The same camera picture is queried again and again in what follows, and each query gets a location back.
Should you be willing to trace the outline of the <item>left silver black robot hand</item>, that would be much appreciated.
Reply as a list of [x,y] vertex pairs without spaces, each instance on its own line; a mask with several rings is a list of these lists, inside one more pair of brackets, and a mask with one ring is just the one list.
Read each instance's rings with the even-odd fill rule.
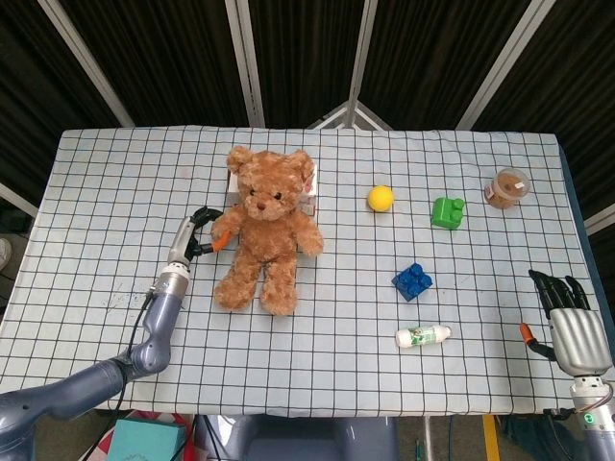
[[228,230],[208,244],[201,244],[195,237],[195,232],[222,215],[223,212],[220,210],[202,206],[191,216],[185,217],[171,245],[167,264],[183,264],[188,268],[195,256],[220,252],[232,238]]

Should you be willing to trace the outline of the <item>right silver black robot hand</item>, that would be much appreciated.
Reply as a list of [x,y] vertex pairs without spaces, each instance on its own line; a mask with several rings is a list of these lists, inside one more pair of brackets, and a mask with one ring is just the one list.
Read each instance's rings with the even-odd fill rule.
[[580,283],[571,276],[558,279],[530,269],[547,317],[552,343],[540,343],[528,324],[519,326],[525,345],[558,364],[568,376],[603,376],[613,367],[601,316],[590,308]]

